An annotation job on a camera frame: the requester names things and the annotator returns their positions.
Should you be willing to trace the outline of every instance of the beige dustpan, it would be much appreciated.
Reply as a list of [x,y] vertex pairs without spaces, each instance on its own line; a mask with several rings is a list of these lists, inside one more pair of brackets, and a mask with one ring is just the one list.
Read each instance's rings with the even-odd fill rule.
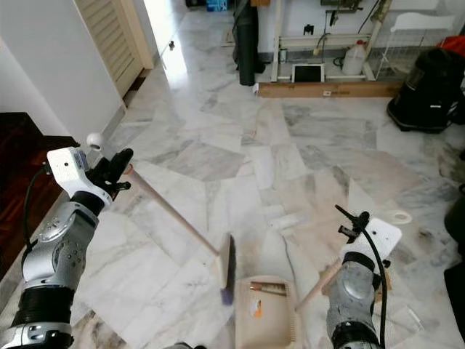
[[[286,285],[286,296],[249,289],[251,282]],[[302,324],[294,285],[276,276],[254,276],[235,283],[236,349],[300,349]]]

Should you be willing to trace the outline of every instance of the broom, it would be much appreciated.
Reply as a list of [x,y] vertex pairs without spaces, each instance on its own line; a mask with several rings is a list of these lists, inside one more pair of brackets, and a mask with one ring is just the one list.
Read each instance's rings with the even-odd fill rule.
[[[87,137],[87,144],[96,151],[102,152],[103,156],[111,160],[115,155],[115,151],[105,144],[103,136],[99,133],[92,133]],[[235,267],[236,267],[236,251],[233,236],[227,233],[225,242],[220,250],[215,249],[167,200],[164,199],[150,184],[148,184],[130,164],[127,171],[124,173],[132,178],[138,186],[143,189],[150,197],[155,200],[161,207],[165,209],[178,223],[189,231],[202,245],[204,245],[210,253],[215,256],[215,263],[219,271],[219,282],[221,287],[222,302],[224,305],[232,305],[234,301],[234,283],[235,283]]]

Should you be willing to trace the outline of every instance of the black vacuum cleaner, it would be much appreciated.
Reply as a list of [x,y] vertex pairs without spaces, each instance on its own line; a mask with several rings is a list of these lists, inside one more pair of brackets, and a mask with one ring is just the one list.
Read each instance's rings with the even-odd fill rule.
[[387,113],[401,131],[440,133],[450,123],[449,113],[463,93],[465,58],[440,48],[423,52],[389,102]]

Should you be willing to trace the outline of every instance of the dustpan handle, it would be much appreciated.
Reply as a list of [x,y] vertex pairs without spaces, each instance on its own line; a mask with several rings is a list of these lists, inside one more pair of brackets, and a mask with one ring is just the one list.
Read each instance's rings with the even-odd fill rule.
[[324,275],[320,277],[320,280],[317,282],[316,285],[313,286],[313,288],[308,292],[307,296],[300,302],[299,305],[296,306],[296,312],[300,313],[302,309],[305,307],[305,305],[308,304],[308,302],[316,296],[318,293],[321,292],[321,289],[326,286],[329,281],[337,274],[339,269],[341,269],[342,263],[341,260],[338,258],[336,262],[334,262],[331,267],[326,269]]
[[130,168],[127,175],[138,184],[150,197],[165,209],[179,224],[186,228],[202,245],[204,245],[215,257],[219,252],[155,189],[142,178],[134,168]]

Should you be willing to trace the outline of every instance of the plastic jug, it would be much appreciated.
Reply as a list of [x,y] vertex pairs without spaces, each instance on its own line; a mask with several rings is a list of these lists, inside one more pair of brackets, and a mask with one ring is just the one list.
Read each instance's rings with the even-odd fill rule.
[[362,40],[346,52],[342,73],[345,75],[360,75],[365,62],[365,47]]

